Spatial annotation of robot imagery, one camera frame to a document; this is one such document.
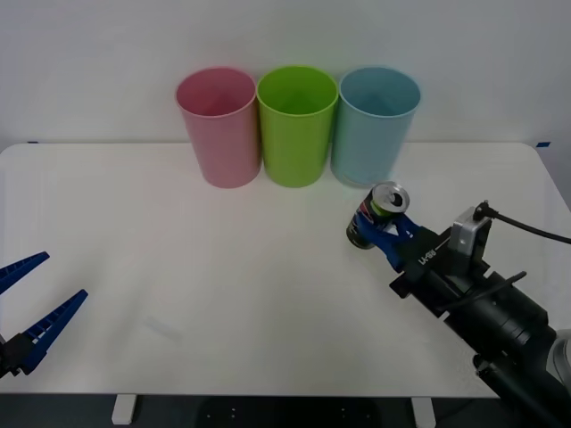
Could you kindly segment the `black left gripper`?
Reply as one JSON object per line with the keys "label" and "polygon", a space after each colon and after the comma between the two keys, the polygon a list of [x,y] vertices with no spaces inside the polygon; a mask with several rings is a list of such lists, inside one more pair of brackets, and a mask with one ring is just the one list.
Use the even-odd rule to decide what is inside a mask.
{"label": "black left gripper", "polygon": [[[0,293],[3,294],[33,269],[50,258],[46,251],[18,260],[0,271]],[[8,373],[32,373],[49,348],[79,310],[88,293],[80,290],[47,316],[9,341],[0,335],[0,378]]]}

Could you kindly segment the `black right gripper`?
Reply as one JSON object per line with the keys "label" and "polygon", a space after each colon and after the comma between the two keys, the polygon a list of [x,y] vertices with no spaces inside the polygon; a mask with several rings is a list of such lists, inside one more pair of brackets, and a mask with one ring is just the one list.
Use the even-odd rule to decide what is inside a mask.
{"label": "black right gripper", "polygon": [[437,234],[414,223],[407,215],[370,222],[356,217],[361,237],[377,247],[395,272],[401,272],[390,287],[401,298],[414,296],[439,317],[484,289],[484,273],[490,267],[483,261],[490,228],[476,233],[470,256],[449,248],[451,229]]}

